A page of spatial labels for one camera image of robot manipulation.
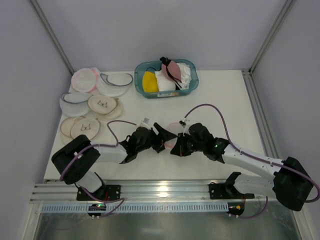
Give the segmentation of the pink-trimmed mesh laundry bag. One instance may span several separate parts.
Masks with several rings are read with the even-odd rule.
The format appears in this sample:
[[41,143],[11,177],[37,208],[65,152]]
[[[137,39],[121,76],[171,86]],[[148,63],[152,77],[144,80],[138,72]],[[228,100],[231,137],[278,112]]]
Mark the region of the pink-trimmed mesh laundry bag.
[[[184,131],[184,127],[179,122],[172,122],[169,125],[167,125],[164,129],[167,130],[168,132],[175,134],[175,135],[178,135],[179,133],[182,133]],[[174,139],[166,141],[164,143],[165,149],[167,149],[167,150],[172,149],[176,145],[177,139],[178,138],[176,137]]]

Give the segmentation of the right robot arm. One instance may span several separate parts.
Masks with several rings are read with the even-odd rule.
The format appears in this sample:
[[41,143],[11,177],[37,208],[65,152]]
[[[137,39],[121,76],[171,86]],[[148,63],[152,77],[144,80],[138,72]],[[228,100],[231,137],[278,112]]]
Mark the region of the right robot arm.
[[171,155],[187,157],[203,153],[209,160],[233,165],[254,175],[232,172],[224,183],[213,189],[216,199],[240,199],[254,195],[277,199],[286,208],[299,212],[314,187],[300,162],[288,157],[285,160],[247,153],[228,139],[214,137],[201,123],[177,135]]

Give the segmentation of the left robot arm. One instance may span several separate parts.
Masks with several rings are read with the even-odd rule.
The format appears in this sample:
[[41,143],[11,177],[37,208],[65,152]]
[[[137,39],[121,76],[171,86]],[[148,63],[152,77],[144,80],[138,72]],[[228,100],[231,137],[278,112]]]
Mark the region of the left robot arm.
[[89,193],[104,188],[104,182],[91,167],[97,162],[127,164],[137,158],[138,153],[152,148],[157,153],[165,150],[165,143],[177,138],[158,123],[152,127],[142,123],[125,140],[115,145],[94,143],[81,134],[58,150],[51,161],[60,173],[59,180],[67,185],[75,184]]

